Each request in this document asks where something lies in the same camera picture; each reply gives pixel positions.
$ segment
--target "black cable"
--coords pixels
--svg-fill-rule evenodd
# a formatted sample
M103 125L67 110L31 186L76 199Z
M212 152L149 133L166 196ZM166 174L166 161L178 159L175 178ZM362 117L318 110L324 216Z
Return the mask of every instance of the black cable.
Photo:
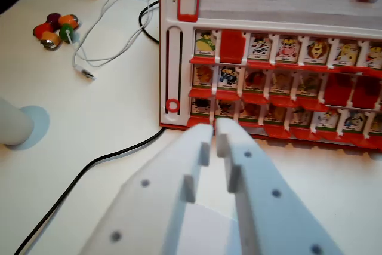
M151 7L153 7L154 5L156 5L156 4L158 4L158 3L159 3L159 0L157 0L157 1L153 2L153 3L151 3L149 6L150 6L150 8L151 8ZM143 25L142 25L142 17L145 15L146 12L147 12L147 7L145 7L145 8L141 11L141 13L139 14L138 22L139 22L139 26L141 26L141 27L143 26ZM159 44L159 40L157 40L157 39L155 39L153 36L151 36L150 33L147 32L147 30L146 30L144 27L142 27L142 31L143 31L143 33L144 33L147 37L149 37L152 41L154 41L155 43Z
M100 156L99 158L96 158L89 162L76 176L76 178L71 182L71 184L67 187L67 189L64 191L64 193L60 196L60 198L56 201L56 203L49 209L49 211L46 213L46 215L40 220L40 222L36 225L35 228L31 231L31 233L25 238L25 240L21 243L21 245L18 247L18 249L15 252L15 255L20 254L21 251L25 248L25 246L28 244L28 242L35 236L37 231L41 228L41 226L47 221L47 219L53 214L53 212L57 209L57 207L60 206L60 204L65 200L65 198L70 194L72 189L75 187L77 182L81 179L81 177L95 165L96 163L103 161L104 159L112 158L114 156L122 155L123 153L129 152L133 149L140 148L141 146L144 146L151 141L157 139L164 131L166 128L161 128L154 136L148 138L147 140L144 140L143 142L137 143L134 146L130 146L128 148L119 150L117 152L110 153L108 155L103 155Z
M153 3L151 3L149 6L150 8L153 7L154 5L158 4L159 3L159 0L157 1L154 1ZM139 26L142 26L142 17L144 16L144 14L147 13L147 7L145 7L141 13L139 14L138 16L138 22L139 22ZM152 41L154 41L155 43L159 44L159 40L155 39L153 36L151 36L144 27L142 27L142 31L143 33L149 37Z

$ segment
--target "orange bead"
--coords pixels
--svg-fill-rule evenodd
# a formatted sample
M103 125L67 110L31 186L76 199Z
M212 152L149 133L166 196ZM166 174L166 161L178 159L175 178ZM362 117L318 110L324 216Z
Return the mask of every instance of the orange bead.
M54 50L60 45L61 39L56 33L45 31L42 34L40 43L44 46L44 48Z
M71 27L73 29L76 29L78 26L78 18L77 18L77 16L75 16L73 14L68 14L65 16L61 16L58 19L58 23L60 24L60 26L63 26L64 24L69 24L69 25L71 25Z
M33 35L36 36L38 39L41 39L42 34L45 31L53 32L53 27L49 23L40 24L39 26L36 26L33 30Z

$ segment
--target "green bead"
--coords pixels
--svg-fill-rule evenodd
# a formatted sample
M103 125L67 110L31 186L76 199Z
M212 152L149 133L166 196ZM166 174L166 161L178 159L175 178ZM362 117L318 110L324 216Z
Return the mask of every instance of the green bead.
M67 30L69 31L70 38L71 38L71 40L73 42L74 30L73 30L73 27L70 24L64 24L61 27L60 33L58 33L58 35L60 35L60 38L62 39L62 41L65 41L66 43L69 43L69 38L67 37L67 34L66 34Z

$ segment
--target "character card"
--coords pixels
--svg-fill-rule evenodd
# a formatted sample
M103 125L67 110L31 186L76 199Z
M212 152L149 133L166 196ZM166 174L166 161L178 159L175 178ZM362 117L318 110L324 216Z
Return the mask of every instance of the character card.
M235 102L227 100L216 100L215 116L224 116L227 118L233 118L235 113Z
M295 107L289 125L291 127L309 128L312 115L313 112L311 110L305 110L303 107Z
M337 128L338 120L340 119L340 114L336 109L329 110L327 112L315 112L317 115L316 129L335 131Z
M382 69L382 43L370 42L364 66L378 70Z
M202 98L192 98L192 116L210 116L211 100Z
M244 79L244 92L262 93L267 75L261 69L246 69Z
M257 104L241 103L239 121L257 122L260 115L261 106Z
M264 123L282 125L285 120L285 113L287 109L284 107L276 107L273 104L269 104L267 114L264 117Z
M382 113L375 115L374 119L372 120L369 134L382 134Z
M276 61L296 63L300 52L301 44L296 36L281 35L276 53Z
M345 120L343 132L362 133L367 117L364 112L358 110L349 110L348 117Z
M318 96L320 84L321 79L319 74L302 72L300 74L296 95L300 97L316 98Z
M239 68L222 66L219 68L219 90L235 91L238 88Z
M198 88L211 88L214 71L207 65L193 65L193 86Z
M337 46L337 55L333 61L334 66L354 66L358 56L356 41L340 40Z
M289 95L293 82L292 72L288 70L276 70L272 73L269 94Z
M216 37L211 30L195 31L195 52L196 56L215 56Z
M329 50L330 45L327 39L310 37L304 63L326 65Z
M268 34L251 34L249 39L248 59L269 60L272 42Z

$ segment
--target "white desk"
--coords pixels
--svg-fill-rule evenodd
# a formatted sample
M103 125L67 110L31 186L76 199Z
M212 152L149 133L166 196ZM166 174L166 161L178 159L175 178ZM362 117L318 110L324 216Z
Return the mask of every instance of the white desk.
M118 59L92 70L98 77L94 82L72 69L69 45L46 51L32 35L52 12L76 14L83 34L104 2L20 0L0 17L0 94L18 107L42 106L51 120L34 147L13 152L0 146L1 254L16 250L88 162L159 130L158 47L143 34ZM85 43L88 56L118 51L138 28L144 5L126 0L111 8ZM158 16L149 31L158 37ZM180 134L167 130L149 147L87 172L30 253L77 254L120 185ZM380 254L380 155L258 143L345 254ZM214 151L210 166L202 168L197 203L235 217L224 164Z

